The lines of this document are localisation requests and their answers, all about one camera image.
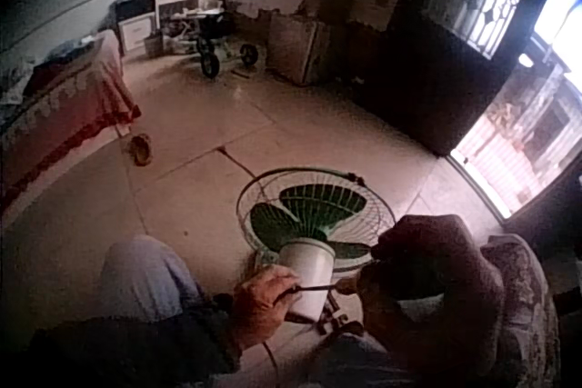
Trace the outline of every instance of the wheel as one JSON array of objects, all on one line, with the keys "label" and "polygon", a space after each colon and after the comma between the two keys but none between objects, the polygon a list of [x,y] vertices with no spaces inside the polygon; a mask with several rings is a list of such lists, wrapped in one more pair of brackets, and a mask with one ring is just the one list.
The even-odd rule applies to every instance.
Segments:
[{"label": "wheel", "polygon": [[213,54],[215,52],[215,45],[212,44],[212,41],[199,36],[196,39],[196,50],[199,54]]},{"label": "wheel", "polygon": [[240,48],[241,59],[246,67],[255,65],[258,61],[258,50],[253,45],[243,45]]},{"label": "wheel", "polygon": [[202,73],[204,76],[214,79],[220,72],[220,61],[218,56],[211,53],[202,53],[200,57],[200,65],[202,66]]}]

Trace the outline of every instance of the floor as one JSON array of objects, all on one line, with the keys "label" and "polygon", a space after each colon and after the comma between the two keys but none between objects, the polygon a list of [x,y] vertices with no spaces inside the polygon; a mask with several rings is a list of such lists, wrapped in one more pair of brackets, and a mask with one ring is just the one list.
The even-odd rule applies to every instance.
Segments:
[{"label": "floor", "polygon": [[[231,291],[252,255],[235,214],[250,176],[236,162],[255,174],[291,164],[355,172],[396,218],[459,214],[479,244],[500,231],[446,160],[353,104],[348,92],[298,88],[260,66],[250,78],[223,67],[209,81],[185,56],[125,59],[125,81],[143,113],[133,131],[151,137],[154,160],[135,167],[124,142],[113,142],[5,230],[6,343],[21,347],[36,328],[90,317],[107,249],[138,233],[172,246],[209,293]],[[342,304],[357,308],[354,300]],[[308,327],[286,324],[272,347],[277,359],[289,351],[305,357],[306,345],[319,340]],[[272,377],[263,349],[246,353],[243,374],[249,385]]]}]

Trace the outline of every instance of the pants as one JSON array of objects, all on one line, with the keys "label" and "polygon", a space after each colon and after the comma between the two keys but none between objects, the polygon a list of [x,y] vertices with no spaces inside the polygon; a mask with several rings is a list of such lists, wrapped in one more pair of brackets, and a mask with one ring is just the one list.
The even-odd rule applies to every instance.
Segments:
[{"label": "pants", "polygon": [[107,252],[99,283],[99,316],[155,322],[205,299],[184,261],[151,236],[138,235]]}]

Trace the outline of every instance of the dark sleeve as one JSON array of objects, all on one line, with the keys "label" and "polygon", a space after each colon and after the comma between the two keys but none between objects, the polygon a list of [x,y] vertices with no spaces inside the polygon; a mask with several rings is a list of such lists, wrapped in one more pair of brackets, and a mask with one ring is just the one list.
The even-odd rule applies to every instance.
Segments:
[{"label": "dark sleeve", "polygon": [[189,310],[157,323],[96,318],[38,332],[25,354],[43,382],[61,386],[176,386],[238,369],[225,313]]}]

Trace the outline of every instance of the person's left hand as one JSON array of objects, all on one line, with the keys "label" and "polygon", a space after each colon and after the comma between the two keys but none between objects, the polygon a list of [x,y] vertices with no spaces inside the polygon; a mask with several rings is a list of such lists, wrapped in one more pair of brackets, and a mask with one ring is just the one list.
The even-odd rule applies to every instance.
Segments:
[{"label": "person's left hand", "polygon": [[285,320],[289,307],[300,298],[282,293],[299,285],[299,277],[282,265],[269,265],[235,289],[231,313],[232,338],[241,351],[273,336]]}]

